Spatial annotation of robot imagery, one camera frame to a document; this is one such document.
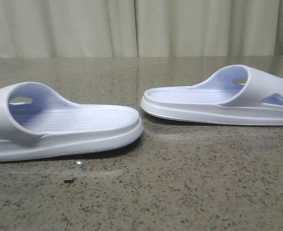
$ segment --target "white curtain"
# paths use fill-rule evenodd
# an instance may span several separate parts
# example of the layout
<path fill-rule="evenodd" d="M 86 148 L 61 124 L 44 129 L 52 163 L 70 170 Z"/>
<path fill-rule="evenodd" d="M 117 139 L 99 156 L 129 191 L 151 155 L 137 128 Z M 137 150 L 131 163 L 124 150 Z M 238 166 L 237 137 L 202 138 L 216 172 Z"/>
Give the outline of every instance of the white curtain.
<path fill-rule="evenodd" d="M 283 54 L 283 0 L 0 0 L 0 57 Z"/>

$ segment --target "granite countertop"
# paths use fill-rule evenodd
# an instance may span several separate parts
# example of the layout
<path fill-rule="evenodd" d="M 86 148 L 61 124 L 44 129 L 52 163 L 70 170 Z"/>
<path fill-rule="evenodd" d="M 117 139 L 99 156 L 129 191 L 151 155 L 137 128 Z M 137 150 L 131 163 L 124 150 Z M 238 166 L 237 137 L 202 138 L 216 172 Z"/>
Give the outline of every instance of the granite countertop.
<path fill-rule="evenodd" d="M 139 106 L 149 88 L 230 64 L 283 77 L 283 56 L 0 59 L 0 88 L 42 82 L 77 103 L 134 107 L 145 126 L 118 150 L 0 163 L 0 230 L 283 231 L 283 127 L 168 121 Z"/>

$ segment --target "slipper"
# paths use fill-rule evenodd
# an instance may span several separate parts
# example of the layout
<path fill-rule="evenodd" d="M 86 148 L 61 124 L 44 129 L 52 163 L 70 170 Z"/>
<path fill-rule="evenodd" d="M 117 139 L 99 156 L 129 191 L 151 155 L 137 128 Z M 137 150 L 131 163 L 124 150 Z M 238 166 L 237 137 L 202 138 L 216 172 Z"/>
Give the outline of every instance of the slipper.
<path fill-rule="evenodd" d="M 283 79 L 245 65 L 231 65 L 194 86 L 149 89 L 141 107 L 170 120 L 283 126 Z"/>
<path fill-rule="evenodd" d="M 14 103 L 19 97 L 30 102 Z M 0 161 L 116 149 L 142 130 L 139 113 L 130 107 L 73 103 L 37 82 L 0 89 Z"/>

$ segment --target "oval hole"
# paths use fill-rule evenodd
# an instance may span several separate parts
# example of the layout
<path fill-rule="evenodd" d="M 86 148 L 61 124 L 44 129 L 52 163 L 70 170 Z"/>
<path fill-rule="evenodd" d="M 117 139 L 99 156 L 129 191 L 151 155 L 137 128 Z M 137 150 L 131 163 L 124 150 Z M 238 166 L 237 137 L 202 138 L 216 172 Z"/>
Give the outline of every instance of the oval hole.
<path fill-rule="evenodd" d="M 234 82 L 240 83 L 240 84 L 245 84 L 247 82 L 247 78 L 238 78 Z"/>
<path fill-rule="evenodd" d="M 16 97 L 12 100 L 9 101 L 10 104 L 15 104 L 15 103 L 32 103 L 32 99 L 29 97 Z"/>

